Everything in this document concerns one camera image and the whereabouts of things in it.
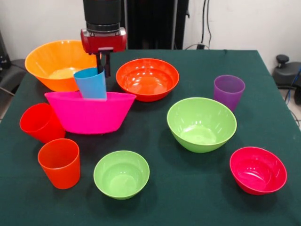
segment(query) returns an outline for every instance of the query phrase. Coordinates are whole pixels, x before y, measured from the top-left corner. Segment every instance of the pink bowl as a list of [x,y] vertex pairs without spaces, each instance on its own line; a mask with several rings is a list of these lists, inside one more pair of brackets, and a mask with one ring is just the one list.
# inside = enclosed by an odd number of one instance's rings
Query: pink bowl
[[119,129],[136,96],[107,92],[107,100],[84,99],[80,92],[45,93],[64,129],[71,133],[103,134]]
[[237,184],[249,194],[276,192],[287,179],[281,160],[259,147],[243,147],[235,151],[230,158],[230,169]]

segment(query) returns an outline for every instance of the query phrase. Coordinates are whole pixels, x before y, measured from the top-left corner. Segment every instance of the green bowl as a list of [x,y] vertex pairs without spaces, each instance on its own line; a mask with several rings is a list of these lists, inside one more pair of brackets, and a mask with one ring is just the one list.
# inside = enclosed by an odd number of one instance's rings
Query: green bowl
[[167,114],[175,139],[196,153],[213,151],[235,133],[237,122],[232,111],[212,99],[192,97],[175,103]]
[[95,166],[94,182],[105,195],[119,200],[140,192],[150,177],[146,160],[131,151],[117,151],[104,156]]

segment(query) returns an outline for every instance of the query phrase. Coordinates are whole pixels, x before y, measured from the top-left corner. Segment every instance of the pink basket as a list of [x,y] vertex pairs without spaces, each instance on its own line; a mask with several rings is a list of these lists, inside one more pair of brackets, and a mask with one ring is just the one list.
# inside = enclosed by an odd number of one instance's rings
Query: pink basket
[[80,92],[45,93],[64,129],[71,133],[103,134],[118,130],[136,96],[107,93],[107,100],[83,99]]

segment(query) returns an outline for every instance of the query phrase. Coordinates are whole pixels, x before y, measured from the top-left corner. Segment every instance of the table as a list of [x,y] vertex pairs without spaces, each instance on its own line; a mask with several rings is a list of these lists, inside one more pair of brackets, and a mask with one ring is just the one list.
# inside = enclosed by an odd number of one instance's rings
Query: table
[[[129,50],[111,58],[114,75],[125,62],[152,57],[179,71],[180,81],[166,98],[135,101],[121,128],[105,135],[67,134],[80,147],[81,178],[57,190],[37,161],[42,144],[19,128],[22,113],[46,102],[49,91],[33,76],[23,80],[0,124],[0,222],[3,226],[301,225],[301,133],[257,51]],[[178,100],[213,97],[213,81],[233,74],[246,83],[235,111],[238,129],[216,151],[191,153],[169,131],[166,114]],[[121,89],[111,77],[108,91]],[[277,193],[244,193],[229,169],[231,154],[243,146],[264,147],[286,165],[288,181]],[[107,153],[131,150],[149,163],[150,179],[135,197],[118,201],[94,185],[93,170]]]

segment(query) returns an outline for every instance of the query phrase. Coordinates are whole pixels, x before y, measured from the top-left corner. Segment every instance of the plastic bowl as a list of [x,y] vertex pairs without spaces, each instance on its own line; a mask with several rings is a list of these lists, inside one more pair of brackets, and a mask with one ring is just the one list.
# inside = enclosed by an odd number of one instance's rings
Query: plastic bowl
[[175,103],[167,114],[175,139],[196,153],[213,151],[235,133],[237,122],[225,105],[208,98],[192,97]]
[[138,59],[122,65],[116,74],[117,83],[144,102],[164,98],[179,82],[179,73],[171,64],[158,59]]
[[235,151],[230,158],[230,169],[237,184],[249,194],[276,192],[287,179],[281,160],[259,147],[243,147]]
[[107,100],[84,99],[80,92],[46,93],[64,129],[78,134],[104,134],[118,130],[135,95],[107,93]]
[[96,59],[87,54],[79,40],[60,40],[33,50],[25,60],[25,67],[52,91],[79,90],[73,74],[95,67]]
[[105,195],[119,200],[140,192],[150,177],[147,161],[131,151],[117,151],[104,156],[94,169],[94,182]]

